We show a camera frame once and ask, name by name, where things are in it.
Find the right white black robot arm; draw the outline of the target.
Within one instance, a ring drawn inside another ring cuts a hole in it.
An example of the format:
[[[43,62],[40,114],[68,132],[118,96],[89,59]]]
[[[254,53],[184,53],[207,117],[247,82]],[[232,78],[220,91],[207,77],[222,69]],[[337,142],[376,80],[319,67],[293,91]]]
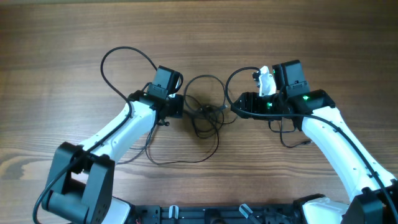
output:
[[[397,178],[375,160],[343,120],[326,91],[311,90],[302,64],[249,67],[258,92],[230,101],[243,119],[293,122],[321,150],[338,174],[349,203],[314,194],[296,200],[296,223],[397,223]]]

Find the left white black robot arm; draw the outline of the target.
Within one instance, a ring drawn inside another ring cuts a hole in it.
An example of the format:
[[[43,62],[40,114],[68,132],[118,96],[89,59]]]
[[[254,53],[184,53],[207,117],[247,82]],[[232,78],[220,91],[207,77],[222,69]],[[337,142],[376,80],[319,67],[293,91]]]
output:
[[[125,100],[123,110],[94,136],[56,149],[36,206],[71,223],[135,223],[133,204],[113,197],[114,170],[129,148],[166,117],[182,115],[181,73],[159,66],[153,82]]]

